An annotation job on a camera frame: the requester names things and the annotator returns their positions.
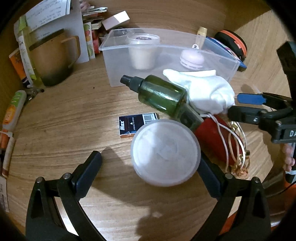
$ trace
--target round plastic lid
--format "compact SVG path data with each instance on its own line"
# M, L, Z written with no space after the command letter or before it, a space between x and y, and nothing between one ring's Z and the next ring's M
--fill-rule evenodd
M129 44L159 44L160 38L154 34L130 34L127 41Z
M143 125L131 144L136 173L154 186L169 187L187 181L200 163L195 135L174 120L155 120Z

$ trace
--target white cloth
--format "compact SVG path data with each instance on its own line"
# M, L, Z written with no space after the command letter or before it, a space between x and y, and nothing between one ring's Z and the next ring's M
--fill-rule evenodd
M234 91L215 70L178 72L165 69L163 75L169 81L187 89L188 102L198 113L219 114L234 105Z

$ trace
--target human hand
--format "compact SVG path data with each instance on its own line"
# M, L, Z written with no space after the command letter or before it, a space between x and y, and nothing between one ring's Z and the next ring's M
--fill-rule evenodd
M289 144L284 144L281 146L281 150L285 154L283 169L284 171L289 172L291 171L292 166L295 164L295 159L291 157L293 148Z

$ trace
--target metal screw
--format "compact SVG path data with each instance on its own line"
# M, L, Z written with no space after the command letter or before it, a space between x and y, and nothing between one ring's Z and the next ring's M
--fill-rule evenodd
M259 182L260 182L260 179L259 179L258 177L254 177L254 181L255 181L256 183L259 183Z
M225 177L227 178L227 179L232 179L233 178L233 175L231 174L231 173L225 173Z
M66 173L63 175L63 178L64 178L64 179L68 179L68 178L70 178L70 177L71 177L71 174L68 173L68 172L66 172Z
M40 182L42 182L42 180L43 180L42 177L38 177L38 178L36 179L36 182L37 182L37 183L40 183Z

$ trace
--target fruit-print card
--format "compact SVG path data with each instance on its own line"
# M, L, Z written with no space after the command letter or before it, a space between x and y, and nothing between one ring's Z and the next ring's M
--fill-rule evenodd
M91 22L84 23L83 24L84 34L85 34L85 40L86 40L86 46L87 46L87 52L89 54L89 59L95 58L94 55L94 44L92 41L92 34L91 34Z

